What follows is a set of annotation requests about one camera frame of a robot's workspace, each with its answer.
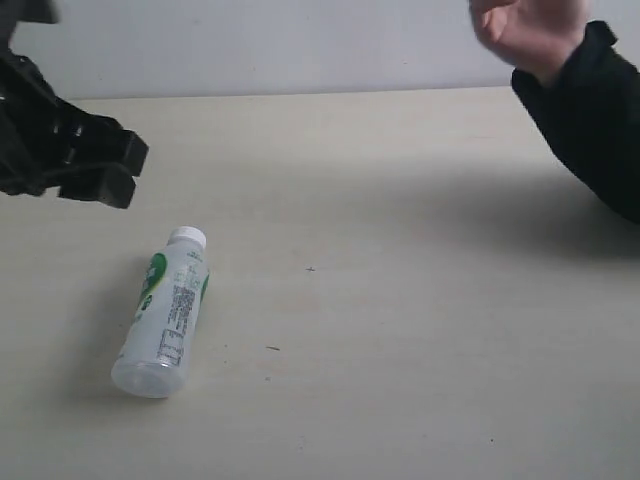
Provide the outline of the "black sleeved forearm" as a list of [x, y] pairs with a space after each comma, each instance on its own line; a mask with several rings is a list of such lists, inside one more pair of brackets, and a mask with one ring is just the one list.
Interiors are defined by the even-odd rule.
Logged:
[[639, 71], [604, 21], [549, 86], [514, 70], [511, 87], [557, 159], [607, 207], [639, 221]]

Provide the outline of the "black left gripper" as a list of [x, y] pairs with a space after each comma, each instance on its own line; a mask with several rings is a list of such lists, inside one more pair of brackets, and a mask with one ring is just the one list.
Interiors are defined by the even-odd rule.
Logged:
[[127, 209], [148, 145], [116, 120], [56, 96], [25, 56], [1, 51], [1, 191]]

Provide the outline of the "person's open bare hand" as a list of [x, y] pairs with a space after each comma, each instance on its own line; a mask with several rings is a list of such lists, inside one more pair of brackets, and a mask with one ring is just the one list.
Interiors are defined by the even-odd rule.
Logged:
[[589, 20], [586, 0], [471, 0], [477, 40], [542, 85], [553, 83], [580, 46]]

